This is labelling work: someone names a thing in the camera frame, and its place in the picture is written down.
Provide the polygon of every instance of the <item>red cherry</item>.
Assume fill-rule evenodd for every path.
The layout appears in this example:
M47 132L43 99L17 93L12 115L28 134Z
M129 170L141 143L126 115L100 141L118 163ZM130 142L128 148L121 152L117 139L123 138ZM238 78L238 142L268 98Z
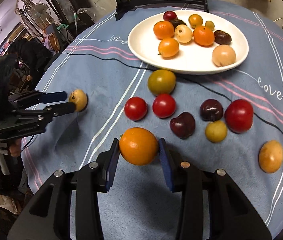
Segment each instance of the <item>red cherry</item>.
M159 118L167 118L176 110L175 99L168 94L158 95L153 102L153 112Z
M177 14L173 11L167 11L163 14L164 21L170 21L177 19Z
M243 99L233 101L225 111L225 121L228 128L235 133L248 131L252 126L254 109Z
M139 97L129 98L125 104L125 115L133 121L144 118L147 113L147 104L144 99Z

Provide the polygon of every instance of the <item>blue gripper pad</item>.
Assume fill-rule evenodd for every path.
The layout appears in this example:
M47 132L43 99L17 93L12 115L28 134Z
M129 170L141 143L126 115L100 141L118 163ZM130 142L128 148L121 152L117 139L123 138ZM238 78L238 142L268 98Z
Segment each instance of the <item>blue gripper pad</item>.
M163 175L165 177L165 182L167 187L171 192L174 191L174 182L173 182L173 173L171 170L170 161L168 158L170 157L169 150L167 149L167 144L163 138L159 141L159 159L160 164L163 168Z
M106 189L107 191L109 191L109 189L111 188L111 186L113 185L114 182L114 178L115 178L115 172L116 172L116 168L117 168L117 163L118 163L118 159L120 157L120 151L119 151L119 141L114 141L111 149L111 158L109 161L109 164L107 166L106 169Z
M43 104L49 104L53 102L65 101L67 98L66 92L54 92L41 95L41 101Z

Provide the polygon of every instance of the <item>plate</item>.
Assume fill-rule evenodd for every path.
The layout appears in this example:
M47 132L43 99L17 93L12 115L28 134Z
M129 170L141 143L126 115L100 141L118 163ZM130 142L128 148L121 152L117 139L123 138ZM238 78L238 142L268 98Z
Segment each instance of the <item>plate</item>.
M203 22L210 20L215 24L215 30L222 30L227 32L232 37L230 46L236 52L236 62L234 64L225 67L216 67L211 61L212 51L217 43L209 47L201 47L194 42L188 45L179 45L179 53L172 59L163 59L158 55L158 40L153 32L154 25L163 21L163 13L151 16L139 24L137 24L128 35L128 47L131 52L140 60L156 66L158 68L169 69L174 72L202 75L202 74L214 74L224 72L240 65L247 57L249 46L245 35L231 22L221 18L217 15L195 11L195 10L179 10L174 11L177 14L178 19L187 23L191 14L199 14L203 18Z

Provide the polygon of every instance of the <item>dark brown fruit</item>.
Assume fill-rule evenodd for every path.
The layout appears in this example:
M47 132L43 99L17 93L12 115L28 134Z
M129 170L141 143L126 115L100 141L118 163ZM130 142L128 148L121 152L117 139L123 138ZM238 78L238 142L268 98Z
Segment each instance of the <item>dark brown fruit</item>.
M181 139L186 139L195 131L196 123L192 114L183 112L169 123L172 132Z
M187 24L186 24L184 21L179 20L179 19L170 20L170 22L171 22L171 24L174 26L175 29L176 29L176 27L177 27L178 25L181 25L181 24L187 26Z
M221 103L215 99L207 99L202 103L199 110L200 117L204 121L215 122L220 120L224 115L224 109Z
M220 45L229 45L231 43L231 36L224 31L215 31L215 42Z

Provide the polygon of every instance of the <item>human hand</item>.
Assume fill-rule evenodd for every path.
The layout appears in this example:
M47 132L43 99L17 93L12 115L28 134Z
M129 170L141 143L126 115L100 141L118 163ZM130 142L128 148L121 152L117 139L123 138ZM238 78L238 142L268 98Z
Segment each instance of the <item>human hand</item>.
M17 139L13 144L9 146L10 155L13 157L18 157L21 155L21 144L22 139Z

